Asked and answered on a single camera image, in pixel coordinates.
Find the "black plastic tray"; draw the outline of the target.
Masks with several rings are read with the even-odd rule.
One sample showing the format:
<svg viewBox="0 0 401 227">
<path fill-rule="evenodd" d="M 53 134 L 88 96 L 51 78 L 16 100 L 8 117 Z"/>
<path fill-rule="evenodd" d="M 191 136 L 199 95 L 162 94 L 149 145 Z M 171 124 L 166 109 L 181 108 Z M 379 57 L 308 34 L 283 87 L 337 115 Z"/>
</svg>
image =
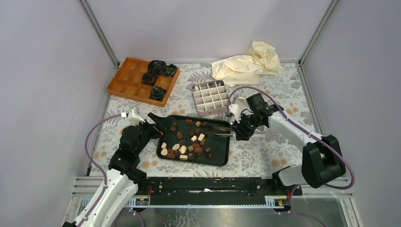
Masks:
<svg viewBox="0 0 401 227">
<path fill-rule="evenodd" d="M 222 120 L 197 118 L 180 115 L 169 115 L 174 122 L 170 130 L 159 139 L 156 155 L 161 159 L 178 162 L 189 162 L 209 166 L 224 166 L 228 163 L 230 138 L 204 137 L 198 141 L 198 136 L 208 130 L 211 124 L 230 127 L 230 124 Z M 183 138 L 177 138 L 177 132 L 181 131 Z M 172 146 L 180 144 L 178 150 L 172 150 Z"/>
</svg>

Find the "metal serving tongs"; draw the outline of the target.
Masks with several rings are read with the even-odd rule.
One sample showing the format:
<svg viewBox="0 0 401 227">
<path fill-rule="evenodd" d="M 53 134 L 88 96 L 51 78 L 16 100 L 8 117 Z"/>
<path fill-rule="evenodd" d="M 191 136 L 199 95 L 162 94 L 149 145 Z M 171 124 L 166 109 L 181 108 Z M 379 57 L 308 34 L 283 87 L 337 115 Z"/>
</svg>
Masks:
<svg viewBox="0 0 401 227">
<path fill-rule="evenodd" d="M 205 132 L 205 136 L 227 138 L 234 137 L 235 133 L 234 129 L 232 129 L 231 127 L 211 124 L 208 126 L 208 130 Z"/>
</svg>

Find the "pink grid box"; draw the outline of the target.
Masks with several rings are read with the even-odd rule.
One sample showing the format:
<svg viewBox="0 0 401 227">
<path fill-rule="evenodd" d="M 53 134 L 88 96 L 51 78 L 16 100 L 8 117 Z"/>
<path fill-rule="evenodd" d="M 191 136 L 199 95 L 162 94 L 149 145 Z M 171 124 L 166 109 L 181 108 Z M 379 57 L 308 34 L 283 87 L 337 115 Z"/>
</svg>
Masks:
<svg viewBox="0 0 401 227">
<path fill-rule="evenodd" d="M 199 117 L 208 117 L 226 112 L 228 93 L 222 80 L 193 85 L 192 97 Z"/>
</svg>

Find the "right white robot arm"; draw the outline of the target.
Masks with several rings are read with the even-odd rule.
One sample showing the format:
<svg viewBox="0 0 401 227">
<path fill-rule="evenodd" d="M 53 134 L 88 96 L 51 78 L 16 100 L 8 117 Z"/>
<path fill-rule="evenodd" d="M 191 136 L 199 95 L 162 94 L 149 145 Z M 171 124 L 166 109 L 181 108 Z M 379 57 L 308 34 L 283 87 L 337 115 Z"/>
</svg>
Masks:
<svg viewBox="0 0 401 227">
<path fill-rule="evenodd" d="M 302 153 L 298 166 L 283 168 L 273 175 L 271 188 L 274 193 L 283 195 L 295 184 L 307 184 L 313 188 L 328 185 L 343 176 L 346 166 L 338 140 L 308 131 L 291 120 L 284 109 L 276 102 L 272 105 L 264 101 L 261 94 L 247 98 L 250 114 L 244 114 L 235 104 L 230 104 L 227 112 L 235 118 L 232 128 L 236 140 L 249 140 L 259 126 L 266 126 L 284 136 Z"/>
</svg>

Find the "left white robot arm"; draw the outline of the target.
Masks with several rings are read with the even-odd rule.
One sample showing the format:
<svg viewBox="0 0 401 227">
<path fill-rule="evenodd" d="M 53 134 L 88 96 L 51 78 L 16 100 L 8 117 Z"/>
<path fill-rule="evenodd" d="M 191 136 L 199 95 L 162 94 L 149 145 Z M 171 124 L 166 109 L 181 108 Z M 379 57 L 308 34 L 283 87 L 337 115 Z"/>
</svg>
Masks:
<svg viewBox="0 0 401 227">
<path fill-rule="evenodd" d="M 147 174 L 137 168 L 139 155 L 151 140 L 164 136 L 174 122 L 173 117 L 148 113 L 147 120 L 132 116 L 134 125 L 122 130 L 120 144 L 108 169 L 101 170 L 103 182 L 87 206 L 65 227 L 110 227 L 128 200 L 148 188 Z"/>
</svg>

